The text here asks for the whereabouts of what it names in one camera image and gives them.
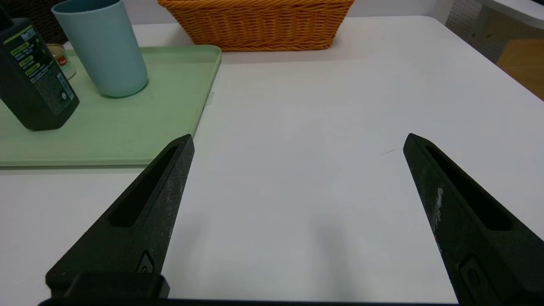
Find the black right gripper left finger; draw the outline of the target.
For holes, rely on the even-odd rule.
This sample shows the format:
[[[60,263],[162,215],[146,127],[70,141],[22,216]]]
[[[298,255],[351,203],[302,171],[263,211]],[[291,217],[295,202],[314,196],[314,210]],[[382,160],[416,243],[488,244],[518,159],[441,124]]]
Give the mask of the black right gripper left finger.
[[[167,298],[162,276],[195,149],[170,142],[46,273],[52,298]]]

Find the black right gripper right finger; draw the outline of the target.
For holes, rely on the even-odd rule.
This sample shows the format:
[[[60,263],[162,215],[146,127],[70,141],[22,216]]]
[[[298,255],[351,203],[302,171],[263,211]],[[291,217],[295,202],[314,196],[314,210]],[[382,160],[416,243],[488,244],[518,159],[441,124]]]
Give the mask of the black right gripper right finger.
[[[434,143],[403,153],[459,304],[542,306],[543,240]]]

